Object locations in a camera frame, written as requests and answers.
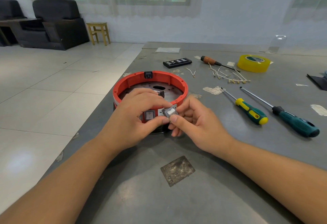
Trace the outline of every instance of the white tile floor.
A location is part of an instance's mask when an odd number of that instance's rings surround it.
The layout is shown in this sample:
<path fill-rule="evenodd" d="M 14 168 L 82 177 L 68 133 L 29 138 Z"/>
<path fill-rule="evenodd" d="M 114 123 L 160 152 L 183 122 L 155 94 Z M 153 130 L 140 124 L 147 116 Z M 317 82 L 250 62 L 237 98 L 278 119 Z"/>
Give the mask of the white tile floor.
<path fill-rule="evenodd" d="M 142 47 L 0 47 L 0 213 L 39 181 Z"/>

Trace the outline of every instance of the black armchair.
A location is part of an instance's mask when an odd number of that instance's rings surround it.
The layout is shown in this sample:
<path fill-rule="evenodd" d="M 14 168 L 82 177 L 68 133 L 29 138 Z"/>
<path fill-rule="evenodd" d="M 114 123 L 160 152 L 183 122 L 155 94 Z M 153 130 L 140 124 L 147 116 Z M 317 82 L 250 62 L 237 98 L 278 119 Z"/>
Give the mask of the black armchair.
<path fill-rule="evenodd" d="M 11 22 L 22 47 L 66 50 L 89 41 L 75 0 L 35 0 L 34 20 Z"/>
<path fill-rule="evenodd" d="M 17 0 L 0 0 L 0 21 L 25 18 Z M 17 43 L 7 22 L 0 23 L 0 46 Z"/>

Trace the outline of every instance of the hand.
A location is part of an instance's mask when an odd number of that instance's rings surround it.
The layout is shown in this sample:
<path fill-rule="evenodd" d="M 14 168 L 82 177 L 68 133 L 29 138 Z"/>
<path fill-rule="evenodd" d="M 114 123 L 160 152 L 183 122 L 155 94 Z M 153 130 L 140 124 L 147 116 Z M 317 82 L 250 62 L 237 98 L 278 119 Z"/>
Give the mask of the hand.
<path fill-rule="evenodd" d="M 216 115 L 193 96 L 176 108 L 179 115 L 170 117 L 172 136 L 185 132 L 195 145 L 215 156 L 225 152 L 234 138 L 228 134 Z"/>
<path fill-rule="evenodd" d="M 140 115 L 154 106 L 169 108 L 172 104 L 151 89 L 134 89 L 123 98 L 97 139 L 104 141 L 116 153 L 135 146 L 157 127 L 169 123 L 165 116 L 141 122 Z"/>

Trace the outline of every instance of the screwdriver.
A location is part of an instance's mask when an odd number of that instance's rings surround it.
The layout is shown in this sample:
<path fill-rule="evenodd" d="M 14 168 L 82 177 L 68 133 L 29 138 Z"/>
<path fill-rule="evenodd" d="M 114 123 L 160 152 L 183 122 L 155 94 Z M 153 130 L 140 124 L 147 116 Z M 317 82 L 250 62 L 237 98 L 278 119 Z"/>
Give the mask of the screwdriver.
<path fill-rule="evenodd" d="M 255 124 L 264 125 L 268 122 L 267 116 L 257 108 L 252 107 L 248 103 L 246 103 L 242 98 L 236 99 L 232 94 L 230 94 L 227 90 L 221 87 L 224 92 L 226 92 L 229 96 L 235 99 L 235 105 L 240 107 L 241 110 L 243 110 L 247 116 L 251 119 L 252 122 Z"/>
<path fill-rule="evenodd" d="M 210 65 L 223 66 L 223 67 L 226 67 L 226 68 L 228 68 L 228 69 L 231 69 L 231 70 L 234 70 L 234 71 L 238 71 L 239 73 L 241 72 L 241 71 L 239 71 L 239 70 L 234 69 L 233 67 L 224 66 L 224 65 L 221 64 L 220 62 L 217 62 L 217 61 L 215 61 L 214 59 L 211 59 L 210 57 L 207 57 L 207 56 L 201 56 L 201 61 L 203 61 L 203 62 L 206 63 L 206 64 L 209 63 Z"/>
<path fill-rule="evenodd" d="M 280 106 L 272 106 L 263 99 L 244 89 L 242 86 L 240 88 L 241 90 L 246 91 L 247 93 L 251 94 L 252 96 L 258 98 L 259 100 L 270 106 L 272 108 L 273 114 L 278 115 L 285 123 L 291 126 L 292 129 L 294 129 L 300 135 L 303 135 L 304 137 L 316 137 L 317 135 L 319 135 L 320 130 L 309 121 L 303 118 L 299 118 L 296 115 L 285 111 Z"/>

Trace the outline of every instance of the gray table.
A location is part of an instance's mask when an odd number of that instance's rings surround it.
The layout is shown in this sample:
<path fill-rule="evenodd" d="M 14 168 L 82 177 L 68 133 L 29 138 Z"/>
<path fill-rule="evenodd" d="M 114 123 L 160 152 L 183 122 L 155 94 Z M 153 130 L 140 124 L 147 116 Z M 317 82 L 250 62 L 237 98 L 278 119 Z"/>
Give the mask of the gray table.
<path fill-rule="evenodd" d="M 156 44 L 159 46 L 165 47 L 165 44 Z M 265 55 L 257 51 L 274 63 L 266 73 L 242 71 L 251 83 L 241 86 L 317 125 L 321 133 L 310 139 L 285 126 L 267 106 L 241 91 L 240 85 L 214 78 L 208 65 L 194 58 L 206 55 L 223 64 L 237 62 L 244 54 L 244 46 L 240 50 L 237 46 L 229 46 L 230 52 L 215 51 L 213 45 L 209 46 L 210 51 L 191 50 L 199 46 L 185 45 L 179 54 L 143 49 L 126 72 L 173 72 L 174 69 L 165 68 L 162 62 L 183 57 L 192 59 L 193 64 L 187 67 L 192 71 L 197 69 L 195 78 L 185 66 L 177 68 L 181 72 L 176 74 L 187 82 L 191 93 L 201 95 L 200 101 L 216 113 L 231 135 L 268 151 L 327 169 L 327 117 L 318 115 L 310 107 L 310 104 L 327 107 L 327 92 L 319 90 L 305 76 L 307 73 L 319 76 L 319 72 L 325 71 L 325 57 Z M 296 86 L 296 83 L 308 86 Z M 202 88 L 206 86 L 222 86 L 235 97 L 244 98 L 267 114 L 268 124 L 261 127 L 250 122 L 231 98 L 205 92 Z M 112 114 L 112 106 L 110 91 L 80 128 L 80 136 L 69 142 L 63 160 L 54 162 L 45 175 L 98 134 Z M 160 168 L 183 155 L 196 171 L 169 187 Z M 248 177 L 230 164 L 202 152 L 185 135 L 181 138 L 172 138 L 170 133 L 149 135 L 120 158 L 120 163 L 103 173 L 77 223 L 301 223 Z"/>

